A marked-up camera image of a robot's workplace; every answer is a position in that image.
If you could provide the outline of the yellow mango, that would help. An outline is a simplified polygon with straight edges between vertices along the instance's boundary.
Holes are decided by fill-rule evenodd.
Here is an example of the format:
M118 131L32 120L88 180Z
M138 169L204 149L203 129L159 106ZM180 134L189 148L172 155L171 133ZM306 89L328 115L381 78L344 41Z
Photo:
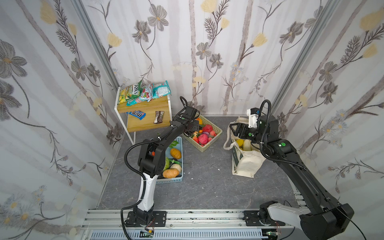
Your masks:
M238 144L239 148L242 148L244 145L244 140L243 139L238 139L236 140L236 143Z

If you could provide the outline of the white radish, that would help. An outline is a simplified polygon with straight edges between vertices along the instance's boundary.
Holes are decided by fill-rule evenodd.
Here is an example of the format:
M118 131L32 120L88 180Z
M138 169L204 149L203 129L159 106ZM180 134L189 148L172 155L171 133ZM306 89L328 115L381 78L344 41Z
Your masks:
M252 150L252 143L250 140L244 140L243 150L244 151L251 151Z

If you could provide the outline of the cream canvas grocery bag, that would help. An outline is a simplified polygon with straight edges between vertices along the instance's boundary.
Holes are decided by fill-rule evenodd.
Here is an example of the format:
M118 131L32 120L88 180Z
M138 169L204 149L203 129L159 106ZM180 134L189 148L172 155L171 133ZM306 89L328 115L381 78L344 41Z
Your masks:
M235 176L254 178L254 175L261 168L263 162L266 160L258 147L252 146L251 151L244 151L243 147L239 148L236 140L240 138L235 137L227 128L227 139L224 143L223 149L230 151L232 156L232 174Z

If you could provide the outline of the light blue vegetable basket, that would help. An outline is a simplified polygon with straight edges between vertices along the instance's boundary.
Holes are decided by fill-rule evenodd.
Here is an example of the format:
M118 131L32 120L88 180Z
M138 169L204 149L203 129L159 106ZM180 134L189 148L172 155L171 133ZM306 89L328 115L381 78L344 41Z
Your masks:
M178 141L179 144L175 146L174 148L180 150L182 152L183 146L182 146L182 139L181 137L177 137L174 141ZM157 182L158 183L171 183L171 182L181 182L183 178L183 154L182 158L179 160L173 159L173 157L170 154L171 148L167 147L165 150L165 158L169 158L170 160L170 168L169 169L178 169L180 171L180 174L176 178L172 179L166 179L163 177L163 171L161 172L160 175L157 175Z

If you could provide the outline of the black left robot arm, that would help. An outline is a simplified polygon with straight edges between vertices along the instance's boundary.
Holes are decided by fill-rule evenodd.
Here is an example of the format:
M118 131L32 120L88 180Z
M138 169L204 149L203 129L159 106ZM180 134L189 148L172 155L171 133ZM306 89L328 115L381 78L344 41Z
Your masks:
M125 165L141 177L140 195L138 201L129 207L121 209L122 224L128 226L128 220L124 219L124 211L132 209L135 223L148 226L153 221L154 193L159 175L164 171L166 165L166 150L171 143L180 135L197 131L199 122L197 118L200 111L188 105L184 97L180 97L183 109L170 121L166 130L156 138L144 140L128 148L124 154ZM132 167L128 161L128 154L134 148L139 147L138 169Z

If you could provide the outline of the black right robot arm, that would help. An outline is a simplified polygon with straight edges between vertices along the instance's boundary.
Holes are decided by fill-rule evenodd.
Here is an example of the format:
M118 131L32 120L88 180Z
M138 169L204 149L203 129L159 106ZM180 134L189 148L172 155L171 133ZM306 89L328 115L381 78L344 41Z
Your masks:
M328 240L343 233L352 223L354 210L333 197L305 166L294 146L280 138L279 121L271 115L271 108L267 108L265 115L262 113L265 104L271 102L264 100L259 108L250 110L247 124L231 123L229 134L258 144L262 156L287 174L303 196L308 210L269 201L260 205L260 224L269 226L282 222L302 230L310 240Z

